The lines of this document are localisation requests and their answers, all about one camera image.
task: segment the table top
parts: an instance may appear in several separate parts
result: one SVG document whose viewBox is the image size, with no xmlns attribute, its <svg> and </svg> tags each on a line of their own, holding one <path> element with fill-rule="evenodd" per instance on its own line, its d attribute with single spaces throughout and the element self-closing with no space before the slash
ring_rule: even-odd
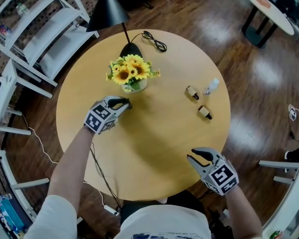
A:
<svg viewBox="0 0 299 239">
<path fill-rule="evenodd" d="M 277 207 L 274 214 L 263 227 L 263 237 L 269 239 L 273 232 L 277 230 L 284 231 L 299 210 L 299 169 L 297 170 L 295 180 L 289 187 L 285 197 Z"/>
<path fill-rule="evenodd" d="M 16 88 L 17 73 L 13 63 L 14 62 L 9 59 L 2 72 L 3 83 L 0 86 L 0 120 L 4 115 Z"/>
<path fill-rule="evenodd" d="M 144 30 L 128 31 L 130 39 Z M 201 146 L 221 152 L 230 127 L 227 88 L 213 61 L 178 35 L 148 31 L 167 45 L 165 53 L 159 53 L 141 35 L 133 43 L 154 70 L 160 69 L 161 77 L 148 79 L 146 89 L 133 94 L 125 94 L 121 86 L 105 80 L 110 61 L 119 57 L 127 43 L 122 32 L 95 44 L 80 57 L 62 85 L 56 110 L 57 133 L 66 150 L 96 100 L 108 95 L 130 99 L 133 108 L 119 117 L 116 126 L 93 138 L 95 155 L 107 181 L 125 200 L 161 199 L 193 185 L 199 175 L 187 161 L 187 154 Z M 203 96 L 213 78 L 219 79 L 218 88 Z M 188 85 L 197 89 L 200 100 L 186 94 Z M 212 120 L 200 116 L 200 105 L 211 111 Z M 206 164 L 203 158 L 197 159 Z M 84 179 L 109 194 L 92 154 Z"/>
<path fill-rule="evenodd" d="M 254 4 L 265 16 L 267 16 L 274 24 L 276 24 L 279 28 L 281 28 L 284 32 L 289 35 L 294 35 L 295 31 L 293 26 L 291 26 L 288 19 L 285 15 L 269 0 L 267 0 L 271 7 L 267 8 L 261 5 L 257 0 L 249 0 L 251 3 Z"/>
</svg>

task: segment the lamp shade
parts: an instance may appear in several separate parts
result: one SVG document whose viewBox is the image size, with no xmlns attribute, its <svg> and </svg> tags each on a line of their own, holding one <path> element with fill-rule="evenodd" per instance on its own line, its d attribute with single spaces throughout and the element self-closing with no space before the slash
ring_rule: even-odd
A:
<svg viewBox="0 0 299 239">
<path fill-rule="evenodd" d="M 129 19 L 129 15 L 118 0 L 98 0 L 86 31 L 100 30 L 121 24 Z"/>
</svg>

